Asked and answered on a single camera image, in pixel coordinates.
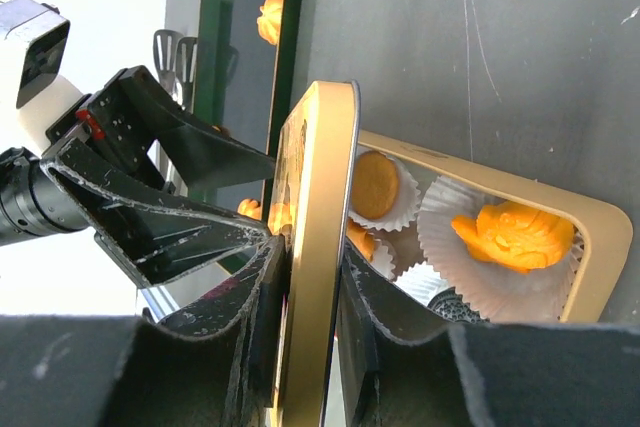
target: white paper liner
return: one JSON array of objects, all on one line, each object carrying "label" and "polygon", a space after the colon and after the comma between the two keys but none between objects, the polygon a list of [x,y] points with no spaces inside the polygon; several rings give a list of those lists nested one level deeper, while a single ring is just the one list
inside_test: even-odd
[{"label": "white paper liner", "polygon": [[393,280],[394,259],[396,253],[386,240],[376,239],[376,250],[373,252],[371,266],[387,280]]},{"label": "white paper liner", "polygon": [[449,288],[449,283],[426,262],[409,267],[394,284],[425,307],[436,295]]},{"label": "white paper liner", "polygon": [[473,310],[491,322],[557,322],[582,259],[580,234],[567,256],[546,269],[522,275],[478,262],[451,227],[456,215],[476,218],[501,199],[447,177],[427,190],[418,214],[418,240],[425,257]]},{"label": "white paper liner", "polygon": [[[356,162],[359,156],[369,150],[371,149],[358,146],[356,150]],[[408,227],[409,223],[416,218],[416,214],[420,209],[420,191],[418,190],[418,182],[416,182],[402,162],[386,154],[383,155],[392,160],[398,169],[398,197],[393,207],[384,217],[369,220],[356,214],[351,206],[349,206],[349,217],[365,229],[386,230],[387,232],[391,232]]]}]

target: white wall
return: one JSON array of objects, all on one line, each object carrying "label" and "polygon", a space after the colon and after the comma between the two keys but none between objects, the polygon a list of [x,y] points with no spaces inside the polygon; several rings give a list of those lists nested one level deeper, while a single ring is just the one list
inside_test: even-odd
[{"label": "white wall", "polygon": [[[153,72],[152,34],[164,26],[165,0],[36,0],[71,21],[61,73],[93,92],[123,67]],[[0,125],[0,151],[19,142]],[[94,244],[93,232],[0,249],[0,313],[131,314],[135,288]]]}]

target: round brown cookie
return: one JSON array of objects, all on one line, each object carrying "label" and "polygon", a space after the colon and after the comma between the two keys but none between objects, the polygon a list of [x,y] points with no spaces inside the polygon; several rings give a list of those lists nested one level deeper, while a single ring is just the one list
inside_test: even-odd
[{"label": "round brown cookie", "polygon": [[398,169],[380,152],[366,152],[356,160],[351,205],[356,214],[377,220],[388,214],[398,197]]}]

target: gray table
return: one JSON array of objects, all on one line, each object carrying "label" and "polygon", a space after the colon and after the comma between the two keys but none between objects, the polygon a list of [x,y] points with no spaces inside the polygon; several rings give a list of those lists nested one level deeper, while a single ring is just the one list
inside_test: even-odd
[{"label": "gray table", "polygon": [[[199,2],[167,0],[167,27],[196,34]],[[314,79],[357,79],[364,129],[602,199],[635,222],[639,6],[303,0],[294,99]],[[604,321],[636,322],[639,246]]]}]

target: green tray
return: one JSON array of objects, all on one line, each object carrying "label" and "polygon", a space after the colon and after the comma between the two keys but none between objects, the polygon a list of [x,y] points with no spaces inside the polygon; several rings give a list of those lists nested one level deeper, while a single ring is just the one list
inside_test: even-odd
[{"label": "green tray", "polygon": [[[194,113],[231,136],[277,156],[280,130],[291,109],[298,19],[302,0],[284,0],[280,42],[258,35],[265,0],[201,0]],[[245,198],[269,205],[272,180],[189,192],[189,197],[236,210]],[[246,257],[221,262],[230,271]]]}]

